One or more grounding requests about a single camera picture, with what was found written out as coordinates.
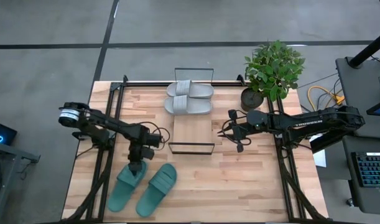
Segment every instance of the concrete floor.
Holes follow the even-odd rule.
[[[112,4],[0,0],[0,44],[102,43]],[[378,0],[127,0],[119,3],[110,42],[373,40],[379,34]],[[336,73],[336,58],[363,47],[294,47],[306,58],[299,86]],[[125,74],[130,80],[172,80],[175,67],[208,67],[215,69],[214,79],[232,80],[243,73],[243,57],[252,49],[108,49],[100,79],[121,80]],[[57,123],[58,107],[66,101],[87,102],[99,54],[100,49],[0,50],[0,122],[18,130],[15,145],[42,155],[26,180],[18,181],[4,223],[59,220],[78,143],[71,130]],[[179,75],[210,78],[209,73]],[[334,75],[312,85],[330,90],[337,79]],[[307,108],[309,86],[298,89]],[[312,100],[320,94],[313,91]],[[321,182],[331,218],[380,223],[379,215],[344,204],[350,196],[345,181]]]

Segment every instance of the slipper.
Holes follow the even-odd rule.
[[[141,161],[141,165],[141,171],[138,171],[135,176],[129,170],[129,166],[126,165],[116,177],[115,187],[108,199],[108,209],[111,212],[121,211],[130,200],[134,189],[139,185],[147,172],[147,163]]]
[[[185,80],[170,84],[166,92],[168,96],[188,95],[191,98],[210,99],[213,96],[213,87]]]
[[[165,100],[165,109],[172,115],[208,114],[212,111],[212,102],[208,99],[175,96]]]
[[[149,186],[136,205],[141,217],[150,216],[175,185],[177,173],[174,166],[164,164],[149,182]]]

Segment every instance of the rgb keyboard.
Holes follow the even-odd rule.
[[[380,187],[380,152],[352,152],[358,181],[362,187]]]

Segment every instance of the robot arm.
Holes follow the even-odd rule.
[[[143,158],[152,159],[154,150],[150,148],[159,147],[162,142],[160,134],[150,133],[149,128],[141,124],[127,124],[123,121],[111,118],[100,110],[90,109],[84,103],[64,103],[58,122],[69,128],[78,128],[83,135],[91,137],[93,144],[105,147],[111,139],[108,130],[122,134],[130,141],[129,169],[135,175],[141,170]]]
[[[351,106],[341,106],[340,108],[327,108],[311,113],[298,115],[288,115],[263,113],[261,111],[250,111],[246,116],[238,117],[236,110],[228,111],[230,120],[227,128],[222,128],[220,135],[236,143],[237,151],[242,152],[243,146],[250,144],[247,136],[257,133],[271,133],[282,135],[283,147],[297,147],[298,143],[305,138],[315,134],[323,134],[322,137],[314,140],[313,149],[315,152],[339,141],[344,135],[360,128],[365,122],[358,110]],[[238,124],[239,118],[245,118],[245,123]],[[232,134],[225,132],[232,129]],[[249,143],[243,144],[241,141],[248,139]]]

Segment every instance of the wooden table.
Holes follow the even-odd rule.
[[[111,82],[95,82],[90,107],[105,111]],[[126,87],[120,119],[127,123],[152,121],[173,133],[174,117],[164,110],[166,87]],[[253,143],[237,153],[236,146],[217,136],[228,110],[241,109],[239,96],[243,87],[216,87],[212,98],[213,142],[211,156],[173,155],[166,146],[155,152],[144,180],[136,189],[124,210],[118,213],[105,211],[104,222],[283,222],[287,214],[282,192],[276,147],[271,134],[250,136]],[[283,100],[285,112],[301,113],[295,90]],[[267,100],[259,108],[268,112]],[[116,176],[128,163],[128,141],[118,135],[113,167],[109,181],[110,193]],[[80,143],[78,153],[91,147],[89,141]],[[93,177],[97,150],[79,157],[73,167],[72,178],[63,210],[69,217],[87,195]],[[307,198],[324,216],[328,216],[312,152],[299,147],[294,150],[300,187]],[[177,183],[154,214],[141,218],[135,211],[136,203],[148,186],[148,181],[165,163],[177,169]],[[297,211],[294,193],[292,205]],[[100,195],[96,198],[95,214]]]

